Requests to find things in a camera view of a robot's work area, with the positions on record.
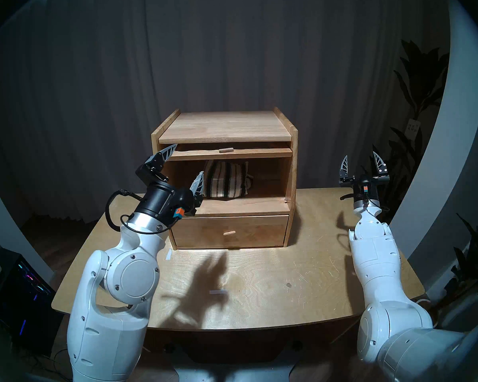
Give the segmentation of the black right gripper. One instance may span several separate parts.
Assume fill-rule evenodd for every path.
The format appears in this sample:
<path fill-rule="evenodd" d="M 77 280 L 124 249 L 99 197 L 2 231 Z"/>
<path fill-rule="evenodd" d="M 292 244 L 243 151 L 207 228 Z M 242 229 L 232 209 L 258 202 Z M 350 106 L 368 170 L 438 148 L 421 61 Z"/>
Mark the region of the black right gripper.
<path fill-rule="evenodd" d="M 390 176 L 388 175 L 387 164 L 383 161 L 380 155 L 374 151 L 373 158 L 377 167 L 377 176 L 370 177 L 369 175 L 361 175 L 358 178 L 354 176 L 349 177 L 348 173 L 348 156 L 346 155 L 340 165 L 340 187 L 350 187 L 353 192 L 340 197 L 340 200 L 353 198 L 354 202 L 362 202 L 363 206 L 380 206 L 378 197 L 377 185 L 388 182 Z"/>

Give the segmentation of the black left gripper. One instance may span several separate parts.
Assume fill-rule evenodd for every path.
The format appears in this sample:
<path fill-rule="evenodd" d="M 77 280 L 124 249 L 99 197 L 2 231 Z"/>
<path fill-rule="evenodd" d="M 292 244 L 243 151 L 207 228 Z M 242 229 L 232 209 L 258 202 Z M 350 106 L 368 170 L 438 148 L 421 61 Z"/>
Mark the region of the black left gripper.
<path fill-rule="evenodd" d="M 193 216 L 195 207 L 204 199 L 204 171 L 201 171 L 189 188 L 176 188 L 163 181 L 164 164 L 174 153 L 178 144 L 165 147 L 150 156 L 136 175 L 147 185 L 147 192 L 136 207 L 136 213 L 150 216 L 164 226 L 172 226 L 185 215 Z"/>

